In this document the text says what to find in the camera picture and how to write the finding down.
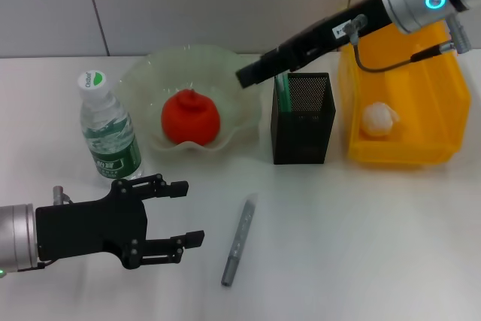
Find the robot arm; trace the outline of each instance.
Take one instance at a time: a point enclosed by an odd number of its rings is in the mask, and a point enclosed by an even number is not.
[[[31,204],[0,207],[0,276],[99,252],[114,254],[127,269],[179,263],[184,249],[202,245],[204,232],[146,240],[147,215],[142,201],[183,197],[188,188],[185,181],[168,185],[156,174],[115,180],[109,194],[98,201],[73,203],[61,187],[55,187],[53,206],[35,212]]]
[[[261,83],[284,71],[297,71],[320,56],[351,41],[346,26],[362,17],[367,22],[358,30],[362,37],[394,23],[403,33],[411,33],[424,26],[446,19],[452,36],[452,47],[416,54],[415,61],[441,54],[455,48],[458,53],[470,50],[469,40],[455,18],[481,4],[481,0],[364,0],[333,17],[326,18],[266,53],[258,62],[237,72],[243,88]]]

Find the pen holder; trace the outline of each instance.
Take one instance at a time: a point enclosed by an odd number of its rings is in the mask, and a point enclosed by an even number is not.
[[[336,114],[329,74],[280,74],[274,84],[274,164],[324,163]]]

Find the table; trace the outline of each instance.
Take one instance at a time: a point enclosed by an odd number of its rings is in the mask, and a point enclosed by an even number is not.
[[[107,188],[79,128],[78,74],[120,79],[136,57],[2,59],[0,205],[74,201]],[[327,71],[337,92],[338,54]],[[271,164],[272,81],[262,85],[260,141],[223,156],[149,162],[188,180],[185,198],[146,201],[148,238],[205,230],[179,265],[122,268],[109,254],[59,260],[0,280],[9,321],[479,320],[481,317],[481,50],[459,57],[472,92],[463,150],[435,168],[385,170],[345,157],[340,103],[324,165]],[[259,194],[231,289],[220,286],[242,200]]]

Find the plastic bottle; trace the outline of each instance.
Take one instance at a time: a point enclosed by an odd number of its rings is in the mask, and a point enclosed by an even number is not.
[[[82,133],[99,174],[108,182],[142,175],[142,159],[135,139],[132,120],[110,92],[101,71],[86,71],[78,78]]]

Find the bowl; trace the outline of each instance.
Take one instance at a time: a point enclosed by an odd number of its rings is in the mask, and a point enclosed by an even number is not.
[[[154,150],[220,150],[237,133],[257,129],[261,119],[258,87],[242,89],[235,77],[248,63],[220,47],[175,47],[145,56],[127,71],[113,93],[130,113],[139,141],[147,140]],[[174,144],[162,130],[164,104],[183,89],[209,97],[219,111],[219,134],[205,146],[190,141]]]

